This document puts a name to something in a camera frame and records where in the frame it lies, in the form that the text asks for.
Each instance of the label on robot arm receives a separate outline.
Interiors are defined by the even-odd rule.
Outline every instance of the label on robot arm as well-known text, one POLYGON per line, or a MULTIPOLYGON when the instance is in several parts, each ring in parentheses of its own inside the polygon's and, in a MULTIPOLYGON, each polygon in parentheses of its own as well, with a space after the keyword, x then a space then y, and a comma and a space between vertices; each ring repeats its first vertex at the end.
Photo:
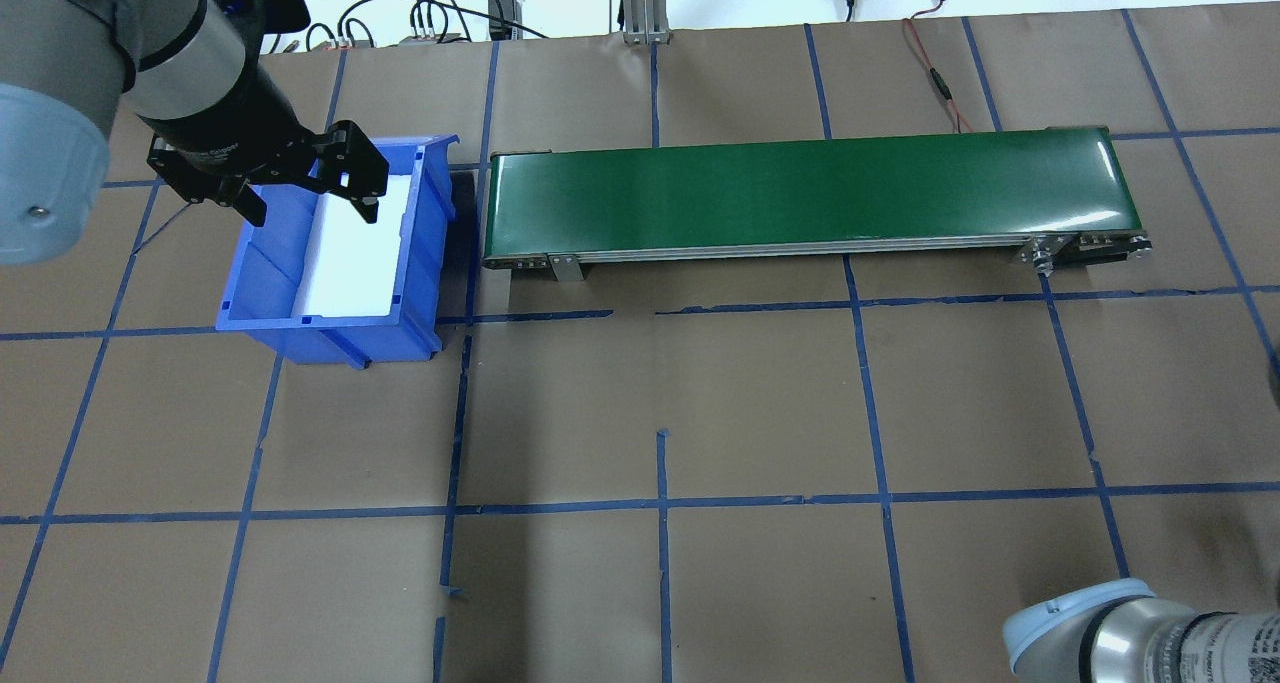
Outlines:
POLYGON ((1221 615, 1183 638, 1183 683, 1280 683, 1280 614, 1221 615))

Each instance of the bolt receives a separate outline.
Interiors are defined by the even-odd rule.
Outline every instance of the bolt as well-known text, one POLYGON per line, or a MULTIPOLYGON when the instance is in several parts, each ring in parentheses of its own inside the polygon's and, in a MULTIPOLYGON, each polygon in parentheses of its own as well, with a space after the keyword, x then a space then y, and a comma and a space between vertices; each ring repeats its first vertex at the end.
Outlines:
POLYGON ((1032 256, 1032 267, 1041 276, 1050 278, 1053 274, 1053 256, 1047 249, 1037 249, 1032 256))

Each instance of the metal post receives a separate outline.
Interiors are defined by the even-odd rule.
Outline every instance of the metal post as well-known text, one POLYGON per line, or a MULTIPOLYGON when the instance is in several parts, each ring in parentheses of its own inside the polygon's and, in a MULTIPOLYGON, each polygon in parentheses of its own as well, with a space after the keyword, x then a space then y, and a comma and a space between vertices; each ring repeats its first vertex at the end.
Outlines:
POLYGON ((667 42, 667 0, 622 0, 622 37, 628 43, 667 42))

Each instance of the white insert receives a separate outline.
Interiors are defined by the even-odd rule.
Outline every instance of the white insert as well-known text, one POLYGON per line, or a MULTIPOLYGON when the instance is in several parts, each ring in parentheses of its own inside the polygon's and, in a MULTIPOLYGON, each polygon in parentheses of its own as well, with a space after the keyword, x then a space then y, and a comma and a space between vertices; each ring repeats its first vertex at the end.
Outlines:
POLYGON ((320 196, 293 315, 388 315, 412 177, 388 177, 371 226, 351 201, 320 196))

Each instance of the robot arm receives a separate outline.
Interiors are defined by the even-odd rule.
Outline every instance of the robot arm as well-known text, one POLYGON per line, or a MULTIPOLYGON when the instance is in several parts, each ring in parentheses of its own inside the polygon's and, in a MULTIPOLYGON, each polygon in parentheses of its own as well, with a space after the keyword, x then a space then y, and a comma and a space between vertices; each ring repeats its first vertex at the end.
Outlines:
POLYGON ((147 164, 184 200, 261 226, 251 183, 352 201, 376 221, 387 160, 352 122, 307 130, 257 65, 303 0, 0 0, 0 263, 77 243, 106 177, 123 98, 156 132, 147 164))

